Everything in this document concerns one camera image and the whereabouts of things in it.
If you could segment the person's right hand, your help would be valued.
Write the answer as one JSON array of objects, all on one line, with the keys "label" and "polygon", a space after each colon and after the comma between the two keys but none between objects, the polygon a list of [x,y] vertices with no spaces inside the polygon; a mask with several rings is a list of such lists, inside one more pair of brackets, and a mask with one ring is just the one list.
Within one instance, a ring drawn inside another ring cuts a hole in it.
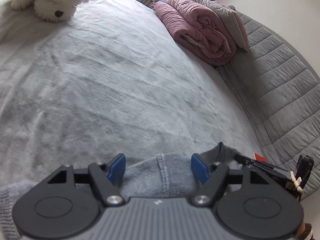
[{"label": "person's right hand", "polygon": [[298,240],[314,240],[312,225],[303,223],[296,234],[296,238]]}]

